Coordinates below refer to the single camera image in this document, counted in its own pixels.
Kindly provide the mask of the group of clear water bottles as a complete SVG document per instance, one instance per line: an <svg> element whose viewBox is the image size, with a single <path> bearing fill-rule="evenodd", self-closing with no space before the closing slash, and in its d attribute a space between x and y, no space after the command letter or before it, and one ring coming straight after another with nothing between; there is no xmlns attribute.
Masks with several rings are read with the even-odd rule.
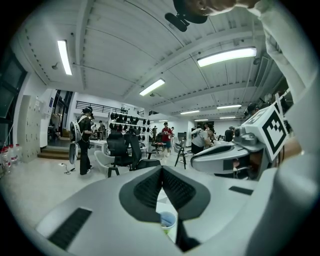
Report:
<svg viewBox="0 0 320 256"><path fill-rule="evenodd" d="M22 147L19 144L10 144L0 150L0 164L5 174L10 174L21 161Z"/></svg>

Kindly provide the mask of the person's right forearm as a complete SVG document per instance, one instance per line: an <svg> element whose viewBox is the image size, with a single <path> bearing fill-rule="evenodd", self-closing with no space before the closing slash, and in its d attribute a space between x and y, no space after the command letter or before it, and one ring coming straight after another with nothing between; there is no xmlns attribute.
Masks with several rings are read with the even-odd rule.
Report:
<svg viewBox="0 0 320 256"><path fill-rule="evenodd" d="M302 147L295 137L290 137L284 144L283 160L289 159L296 155L300 155Z"/></svg>

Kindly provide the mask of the table with patterned white cloth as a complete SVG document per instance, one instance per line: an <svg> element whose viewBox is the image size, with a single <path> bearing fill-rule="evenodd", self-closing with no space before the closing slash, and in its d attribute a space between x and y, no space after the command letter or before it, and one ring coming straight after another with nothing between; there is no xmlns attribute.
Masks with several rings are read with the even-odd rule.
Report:
<svg viewBox="0 0 320 256"><path fill-rule="evenodd" d="M157 213L170 212L174 215L177 215L176 209L172 205L171 201L169 200L167 194L163 189L160 190L157 197L156 212Z"/></svg>

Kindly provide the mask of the green cup with blue inside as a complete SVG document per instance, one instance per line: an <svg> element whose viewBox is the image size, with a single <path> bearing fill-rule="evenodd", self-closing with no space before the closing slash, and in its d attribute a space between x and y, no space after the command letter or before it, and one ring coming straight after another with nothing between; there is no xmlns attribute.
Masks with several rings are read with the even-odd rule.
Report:
<svg viewBox="0 0 320 256"><path fill-rule="evenodd" d="M160 226L165 234L168 234L170 230L176 225L177 218L176 216L167 211L163 211L159 213L160 215Z"/></svg>

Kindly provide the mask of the grey locker cabinet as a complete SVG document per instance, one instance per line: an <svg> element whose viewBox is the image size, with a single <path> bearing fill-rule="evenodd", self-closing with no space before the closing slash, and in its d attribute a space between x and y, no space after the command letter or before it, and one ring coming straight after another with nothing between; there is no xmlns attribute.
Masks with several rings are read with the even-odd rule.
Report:
<svg viewBox="0 0 320 256"><path fill-rule="evenodd" d="M24 95L20 104L17 142L21 146L24 163L38 157L41 149L48 145L48 122L44 102L37 97Z"/></svg>

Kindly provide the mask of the black office chair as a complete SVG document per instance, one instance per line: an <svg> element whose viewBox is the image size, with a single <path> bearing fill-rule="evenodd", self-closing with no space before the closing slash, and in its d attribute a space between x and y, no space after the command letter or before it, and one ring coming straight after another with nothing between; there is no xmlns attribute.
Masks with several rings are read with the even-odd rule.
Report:
<svg viewBox="0 0 320 256"><path fill-rule="evenodd" d="M142 151L139 144L139 130L130 128L129 129L129 145L131 146L131 155L133 162L131 164L131 169L133 171L160 166L161 162L158 159L142 159Z"/></svg>
<svg viewBox="0 0 320 256"><path fill-rule="evenodd" d="M106 141L110 156L114 157L113 166L128 167L132 171L133 157L128 153L123 134L112 130Z"/></svg>

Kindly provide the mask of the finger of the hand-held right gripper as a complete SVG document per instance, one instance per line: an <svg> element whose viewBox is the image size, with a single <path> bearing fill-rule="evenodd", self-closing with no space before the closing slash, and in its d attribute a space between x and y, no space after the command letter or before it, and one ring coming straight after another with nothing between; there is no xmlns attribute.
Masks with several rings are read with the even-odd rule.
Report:
<svg viewBox="0 0 320 256"><path fill-rule="evenodd" d="M190 164L199 172L229 175L234 172L234 160L249 154L248 150L236 144L218 144L195 154Z"/></svg>

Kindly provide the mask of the wooden steps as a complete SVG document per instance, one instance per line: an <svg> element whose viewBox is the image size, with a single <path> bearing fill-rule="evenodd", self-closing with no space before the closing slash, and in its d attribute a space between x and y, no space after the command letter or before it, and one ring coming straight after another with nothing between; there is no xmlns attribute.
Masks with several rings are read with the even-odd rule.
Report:
<svg viewBox="0 0 320 256"><path fill-rule="evenodd" d="M69 149L60 146L46 146L40 149L37 157L51 160L69 160Z"/></svg>

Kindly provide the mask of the white shelf with black helmets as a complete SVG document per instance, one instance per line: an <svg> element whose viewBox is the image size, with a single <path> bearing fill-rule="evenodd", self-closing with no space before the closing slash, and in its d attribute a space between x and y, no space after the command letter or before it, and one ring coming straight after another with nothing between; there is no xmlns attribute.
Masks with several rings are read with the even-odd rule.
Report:
<svg viewBox="0 0 320 256"><path fill-rule="evenodd" d="M107 137L110 134L121 133L124 137L130 129L137 129L140 148L143 152L147 151L149 145L149 135L151 132L150 121L141 116L129 115L122 112L111 112L108 115Z"/></svg>

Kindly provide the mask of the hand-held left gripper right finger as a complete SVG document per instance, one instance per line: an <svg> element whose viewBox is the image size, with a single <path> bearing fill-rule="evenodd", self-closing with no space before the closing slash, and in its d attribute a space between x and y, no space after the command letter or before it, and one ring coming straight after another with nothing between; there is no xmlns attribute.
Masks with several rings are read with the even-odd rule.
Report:
<svg viewBox="0 0 320 256"><path fill-rule="evenodd" d="M176 242L161 236L162 252L248 252L270 199L275 170L259 181L162 167L162 186L176 208Z"/></svg>

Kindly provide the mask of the white standing device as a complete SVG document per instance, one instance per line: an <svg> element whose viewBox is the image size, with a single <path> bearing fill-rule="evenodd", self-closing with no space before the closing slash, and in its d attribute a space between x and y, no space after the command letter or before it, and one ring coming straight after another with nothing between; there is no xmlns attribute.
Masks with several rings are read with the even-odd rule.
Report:
<svg viewBox="0 0 320 256"><path fill-rule="evenodd" d="M80 128L76 121L70 123L70 145L69 145L69 162L74 165L78 159L79 144L80 141Z"/></svg>

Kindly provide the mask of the person's white shirt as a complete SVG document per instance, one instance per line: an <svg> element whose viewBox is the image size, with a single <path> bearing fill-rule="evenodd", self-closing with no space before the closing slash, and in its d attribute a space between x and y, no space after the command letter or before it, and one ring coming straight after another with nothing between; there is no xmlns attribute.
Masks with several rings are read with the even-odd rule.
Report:
<svg viewBox="0 0 320 256"><path fill-rule="evenodd" d="M286 117L303 153L275 173L247 256L320 256L320 60L299 23L278 0L254 0L268 54L293 98Z"/></svg>

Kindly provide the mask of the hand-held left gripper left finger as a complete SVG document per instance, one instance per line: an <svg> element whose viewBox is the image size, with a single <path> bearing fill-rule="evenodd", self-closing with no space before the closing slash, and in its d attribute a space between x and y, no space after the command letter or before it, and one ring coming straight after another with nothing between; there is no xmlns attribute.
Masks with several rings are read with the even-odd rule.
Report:
<svg viewBox="0 0 320 256"><path fill-rule="evenodd" d="M161 166L93 182L52 209L36 230L69 256L180 256L156 211Z"/></svg>

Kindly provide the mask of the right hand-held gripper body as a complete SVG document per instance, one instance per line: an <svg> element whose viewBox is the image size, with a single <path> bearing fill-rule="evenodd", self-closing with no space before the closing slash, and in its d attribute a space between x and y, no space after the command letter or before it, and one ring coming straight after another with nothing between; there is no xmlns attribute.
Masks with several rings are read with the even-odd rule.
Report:
<svg viewBox="0 0 320 256"><path fill-rule="evenodd" d="M232 141L256 160L249 164L249 169L252 171L254 166L257 167L256 179L259 180L262 173L274 164L287 139L282 115L272 104L237 127Z"/></svg>

